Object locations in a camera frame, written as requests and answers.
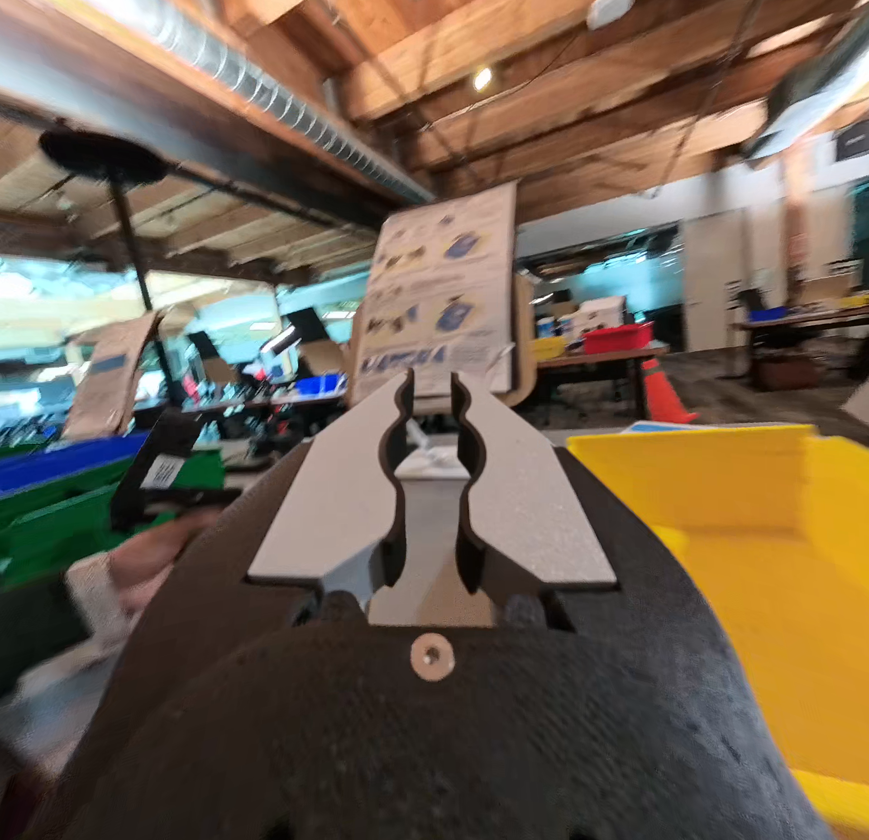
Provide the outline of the document stand with instruction sheet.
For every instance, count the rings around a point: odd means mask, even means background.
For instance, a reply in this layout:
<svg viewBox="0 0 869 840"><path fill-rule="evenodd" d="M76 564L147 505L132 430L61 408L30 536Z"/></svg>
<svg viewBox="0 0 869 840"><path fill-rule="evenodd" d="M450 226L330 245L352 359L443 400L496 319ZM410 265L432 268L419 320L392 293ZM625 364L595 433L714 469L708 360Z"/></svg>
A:
<svg viewBox="0 0 869 840"><path fill-rule="evenodd" d="M312 444L298 478L320 446L334 464L323 475L343 490L391 495L393 467L382 443L398 420L400 388L413 371L417 405L451 405L453 373L475 395L468 418L494 467L527 469L549 446L499 396L518 377L514 361L530 319L514 313L516 183L390 216L382 227L364 301L353 322L351 411Z"/></svg>

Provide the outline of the red plastic bin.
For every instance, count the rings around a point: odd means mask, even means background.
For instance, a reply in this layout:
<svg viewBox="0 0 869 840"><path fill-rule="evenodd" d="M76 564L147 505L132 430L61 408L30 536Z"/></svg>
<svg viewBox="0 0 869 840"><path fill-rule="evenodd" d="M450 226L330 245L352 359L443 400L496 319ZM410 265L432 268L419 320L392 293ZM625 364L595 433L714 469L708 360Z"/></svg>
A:
<svg viewBox="0 0 869 840"><path fill-rule="evenodd" d="M645 349L653 340L653 323L624 324L585 333L582 347L587 355L613 354Z"/></svg>

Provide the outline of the white cardboard box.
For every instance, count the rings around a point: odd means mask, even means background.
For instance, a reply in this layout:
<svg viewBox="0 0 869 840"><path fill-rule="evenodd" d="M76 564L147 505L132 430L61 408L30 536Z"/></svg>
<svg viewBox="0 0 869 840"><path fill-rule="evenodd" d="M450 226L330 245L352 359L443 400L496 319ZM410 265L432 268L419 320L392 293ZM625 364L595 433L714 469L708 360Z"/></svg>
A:
<svg viewBox="0 0 869 840"><path fill-rule="evenodd" d="M625 324L625 296L596 298L582 302L572 315L573 331L578 336L621 327Z"/></svg>

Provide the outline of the blue plastic bin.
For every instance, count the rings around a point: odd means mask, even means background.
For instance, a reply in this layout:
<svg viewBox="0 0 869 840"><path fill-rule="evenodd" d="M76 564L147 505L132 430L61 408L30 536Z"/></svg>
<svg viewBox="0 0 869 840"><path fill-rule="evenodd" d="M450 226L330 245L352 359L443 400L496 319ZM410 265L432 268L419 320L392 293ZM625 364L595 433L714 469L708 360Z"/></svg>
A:
<svg viewBox="0 0 869 840"><path fill-rule="evenodd" d="M6 456L1 462L1 495L14 495L32 487L130 460L137 455L147 438L148 433L138 432Z"/></svg>

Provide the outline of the long spiral ventilation duct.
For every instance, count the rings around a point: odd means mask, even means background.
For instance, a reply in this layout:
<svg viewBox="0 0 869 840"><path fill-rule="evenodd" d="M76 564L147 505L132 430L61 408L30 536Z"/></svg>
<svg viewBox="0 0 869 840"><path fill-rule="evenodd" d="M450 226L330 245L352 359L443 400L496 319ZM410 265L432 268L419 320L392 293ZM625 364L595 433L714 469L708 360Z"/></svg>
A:
<svg viewBox="0 0 869 840"><path fill-rule="evenodd" d="M141 0L149 37L182 63L214 80L253 110L309 142L334 162L396 194L409 204L429 204L435 195L376 152L350 128L341 127L299 93L220 40L169 0Z"/></svg>

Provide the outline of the wooden workbench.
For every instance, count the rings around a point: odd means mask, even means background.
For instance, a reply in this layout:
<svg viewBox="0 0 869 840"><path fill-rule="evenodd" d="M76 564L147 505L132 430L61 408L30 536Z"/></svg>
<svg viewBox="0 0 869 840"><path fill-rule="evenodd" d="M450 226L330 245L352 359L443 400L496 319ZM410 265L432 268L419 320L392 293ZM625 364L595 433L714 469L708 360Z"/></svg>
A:
<svg viewBox="0 0 869 840"><path fill-rule="evenodd" d="M633 398L634 417L645 420L650 415L643 365L667 356L669 352L668 345L653 341L638 349L600 354L575 353L540 361L529 401L533 404L550 403L560 385L625 380Z"/></svg>

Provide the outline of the person's left hand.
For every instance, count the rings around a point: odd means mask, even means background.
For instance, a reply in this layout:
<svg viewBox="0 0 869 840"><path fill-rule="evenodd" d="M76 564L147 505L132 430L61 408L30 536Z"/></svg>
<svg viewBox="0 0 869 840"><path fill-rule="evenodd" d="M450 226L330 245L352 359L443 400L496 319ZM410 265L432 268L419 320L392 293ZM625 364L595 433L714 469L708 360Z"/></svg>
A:
<svg viewBox="0 0 869 840"><path fill-rule="evenodd" d="M121 609L133 617L158 593L180 554L222 509L195 509L120 544L108 554L108 572Z"/></svg>

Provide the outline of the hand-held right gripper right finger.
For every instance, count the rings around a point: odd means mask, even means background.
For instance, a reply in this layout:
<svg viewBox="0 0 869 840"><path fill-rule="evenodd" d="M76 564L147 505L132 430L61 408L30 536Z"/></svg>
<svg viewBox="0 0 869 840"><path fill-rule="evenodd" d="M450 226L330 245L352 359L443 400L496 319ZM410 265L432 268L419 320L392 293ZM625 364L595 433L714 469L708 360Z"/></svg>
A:
<svg viewBox="0 0 869 840"><path fill-rule="evenodd" d="M556 448L482 378L451 377L460 499L455 561L470 594L611 590L617 577Z"/></svg>

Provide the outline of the brown cardboard document stand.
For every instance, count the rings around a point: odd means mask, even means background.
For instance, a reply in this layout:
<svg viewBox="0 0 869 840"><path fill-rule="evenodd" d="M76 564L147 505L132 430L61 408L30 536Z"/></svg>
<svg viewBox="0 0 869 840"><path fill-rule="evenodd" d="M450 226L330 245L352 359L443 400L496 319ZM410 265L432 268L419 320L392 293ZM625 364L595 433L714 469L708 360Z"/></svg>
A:
<svg viewBox="0 0 869 840"><path fill-rule="evenodd" d="M125 435L142 377L143 352L158 333L162 313L105 324L77 334L72 346L92 346L89 365L76 386L61 440L75 443Z"/></svg>

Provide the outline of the black backdrop board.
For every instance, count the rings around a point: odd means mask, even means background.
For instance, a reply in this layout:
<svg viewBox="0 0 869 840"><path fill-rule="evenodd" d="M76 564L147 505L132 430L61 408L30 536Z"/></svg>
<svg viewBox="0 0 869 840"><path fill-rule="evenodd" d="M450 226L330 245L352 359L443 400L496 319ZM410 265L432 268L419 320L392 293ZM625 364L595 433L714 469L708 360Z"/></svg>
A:
<svg viewBox="0 0 869 840"><path fill-rule="evenodd" d="M345 372L344 351L331 338L315 309L308 307L282 317L298 337L296 374L300 378Z"/></svg>
<svg viewBox="0 0 869 840"><path fill-rule="evenodd" d="M212 384L227 385L236 381L236 371L219 354L214 342L205 331L187 334L190 344L196 349L204 378Z"/></svg>

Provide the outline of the black support pole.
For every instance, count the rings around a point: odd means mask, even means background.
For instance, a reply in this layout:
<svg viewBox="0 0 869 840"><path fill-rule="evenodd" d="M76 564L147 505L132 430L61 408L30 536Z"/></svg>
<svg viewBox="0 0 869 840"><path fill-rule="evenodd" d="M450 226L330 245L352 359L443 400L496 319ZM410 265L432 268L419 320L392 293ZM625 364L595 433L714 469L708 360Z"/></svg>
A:
<svg viewBox="0 0 869 840"><path fill-rule="evenodd" d="M162 181L168 164L144 146L90 130L49 129L41 134L39 145L46 157L69 175L106 183L144 308L153 312L147 266L132 225L126 190Z"/></svg>

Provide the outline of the silver wrist watch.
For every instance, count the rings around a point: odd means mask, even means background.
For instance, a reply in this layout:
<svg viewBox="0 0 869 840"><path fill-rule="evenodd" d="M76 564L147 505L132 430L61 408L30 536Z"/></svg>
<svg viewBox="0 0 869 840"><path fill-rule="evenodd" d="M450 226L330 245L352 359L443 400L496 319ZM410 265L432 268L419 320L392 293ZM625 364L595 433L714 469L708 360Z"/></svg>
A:
<svg viewBox="0 0 869 840"><path fill-rule="evenodd" d="M114 648L127 640L133 618L125 610L112 579L110 553L78 560L63 579L90 640L102 648Z"/></svg>

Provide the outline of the green plastic bin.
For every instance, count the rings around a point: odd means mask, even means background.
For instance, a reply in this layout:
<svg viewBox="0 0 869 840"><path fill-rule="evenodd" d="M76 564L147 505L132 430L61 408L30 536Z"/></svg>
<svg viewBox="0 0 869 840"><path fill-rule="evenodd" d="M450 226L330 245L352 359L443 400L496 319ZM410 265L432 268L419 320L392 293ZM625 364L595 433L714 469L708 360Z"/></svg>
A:
<svg viewBox="0 0 869 840"><path fill-rule="evenodd" d="M130 536L111 529L110 502L134 458L1 495L2 592L65 571Z"/></svg>

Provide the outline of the yellow plastic bin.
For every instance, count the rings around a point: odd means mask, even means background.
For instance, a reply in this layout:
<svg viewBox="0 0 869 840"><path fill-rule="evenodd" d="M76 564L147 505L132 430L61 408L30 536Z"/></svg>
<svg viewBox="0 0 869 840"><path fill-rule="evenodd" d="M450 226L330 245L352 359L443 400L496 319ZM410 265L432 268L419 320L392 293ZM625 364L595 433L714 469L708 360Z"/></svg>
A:
<svg viewBox="0 0 869 840"><path fill-rule="evenodd" d="M567 447L705 595L832 832L867 838L867 448L800 424L576 436Z"/></svg>

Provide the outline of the orange traffic cone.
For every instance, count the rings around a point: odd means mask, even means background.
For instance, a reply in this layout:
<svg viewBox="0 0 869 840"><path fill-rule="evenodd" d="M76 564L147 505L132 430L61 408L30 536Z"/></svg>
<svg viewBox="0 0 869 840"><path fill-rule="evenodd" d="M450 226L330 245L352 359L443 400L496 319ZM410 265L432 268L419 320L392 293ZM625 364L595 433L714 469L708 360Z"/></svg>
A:
<svg viewBox="0 0 869 840"><path fill-rule="evenodd" d="M674 424L689 424L698 419L697 413L684 407L657 359L647 359L641 367L649 419Z"/></svg>

